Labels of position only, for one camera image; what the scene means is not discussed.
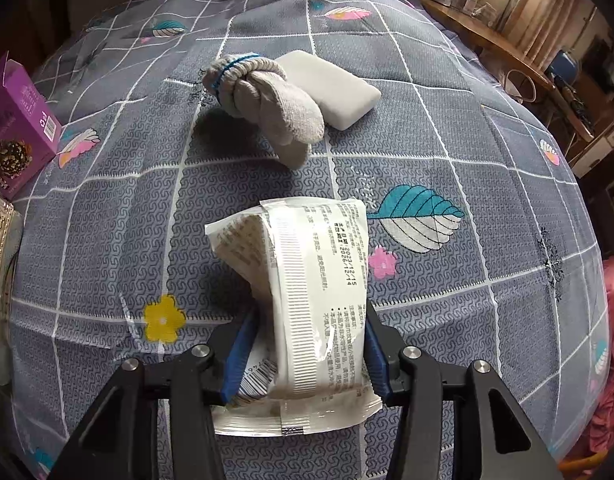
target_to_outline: yellow flower print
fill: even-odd
[[[184,326],[184,313],[176,307],[173,295],[167,294],[158,303],[149,303],[145,306],[144,316],[149,341],[176,342],[178,329]]]

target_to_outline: bed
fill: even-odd
[[[221,54],[296,49],[365,78],[382,99],[349,130],[328,128],[292,173],[200,80]],[[368,295],[382,320],[439,360],[489,361],[554,457],[580,435],[608,344],[580,190],[551,134],[417,0],[127,0],[34,79],[64,126],[60,155],[14,201],[24,218],[10,314],[14,438],[38,478],[123,359],[167,359],[253,308],[203,227],[291,195],[363,200]],[[441,247],[393,235],[399,186],[461,211]],[[184,325],[174,341],[149,342],[144,308],[161,298]],[[218,442],[232,479],[380,478],[398,416]],[[158,461],[171,479],[167,417],[163,404]],[[449,478],[448,406],[444,417]]]

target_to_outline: purple box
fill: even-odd
[[[8,55],[0,59],[0,194],[11,200],[56,155],[61,126]]]

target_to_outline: blue gripper pad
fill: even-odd
[[[242,375],[245,373],[247,359],[258,333],[258,316],[251,310],[245,317],[234,339],[231,351],[225,361],[220,397],[227,404],[238,393]]]
[[[369,378],[372,380],[373,392],[383,399],[390,396],[387,362],[378,345],[378,338],[368,322],[364,326],[364,363],[367,366]]]

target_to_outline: white plastic package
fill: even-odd
[[[364,370],[368,234],[359,200],[261,202],[205,226],[251,285],[261,328],[217,433],[279,436],[359,424],[382,402]]]

